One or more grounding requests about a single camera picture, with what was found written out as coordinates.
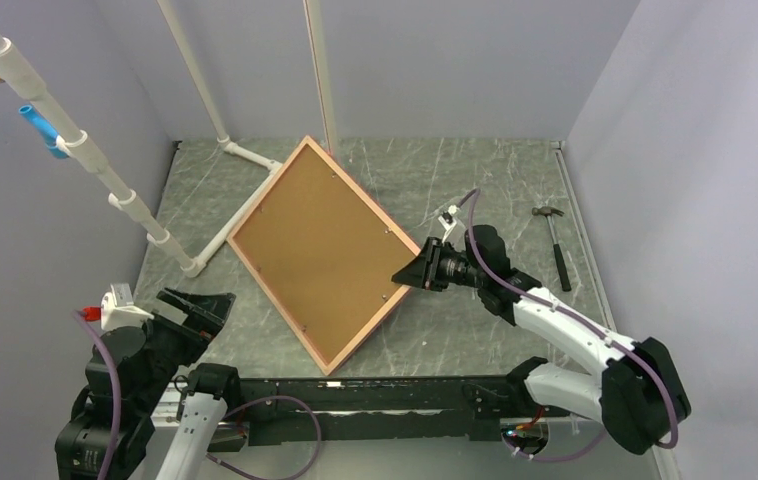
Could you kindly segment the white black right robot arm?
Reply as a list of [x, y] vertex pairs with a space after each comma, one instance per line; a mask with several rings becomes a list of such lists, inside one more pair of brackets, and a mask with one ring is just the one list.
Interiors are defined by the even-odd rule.
[[652, 337], [621, 335], [564, 304], [511, 264], [493, 226], [471, 227], [461, 251], [428, 238], [391, 280], [435, 292], [469, 287], [492, 315], [547, 340], [582, 367], [574, 372], [542, 357], [519, 364], [506, 376], [506, 401], [515, 413], [556, 407], [597, 422], [633, 454], [678, 443], [679, 425], [692, 408], [667, 347]]

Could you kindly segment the pink wooden picture frame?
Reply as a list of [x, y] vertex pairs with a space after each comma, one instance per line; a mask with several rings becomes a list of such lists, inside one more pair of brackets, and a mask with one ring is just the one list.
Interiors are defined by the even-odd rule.
[[227, 241], [325, 375], [408, 294], [391, 277], [420, 250], [310, 136]]

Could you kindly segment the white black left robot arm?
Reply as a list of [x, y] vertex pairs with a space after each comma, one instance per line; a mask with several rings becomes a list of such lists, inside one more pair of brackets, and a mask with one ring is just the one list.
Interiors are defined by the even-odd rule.
[[87, 383], [55, 441], [60, 478], [130, 478], [156, 431], [152, 416], [182, 366], [192, 371], [177, 414], [180, 426], [163, 463], [170, 477], [186, 478], [198, 468], [220, 420], [240, 411], [237, 369], [199, 361], [225, 326], [235, 295], [165, 288], [157, 298], [183, 312], [184, 320], [135, 306], [125, 284], [113, 285], [99, 306], [75, 312], [94, 346]]

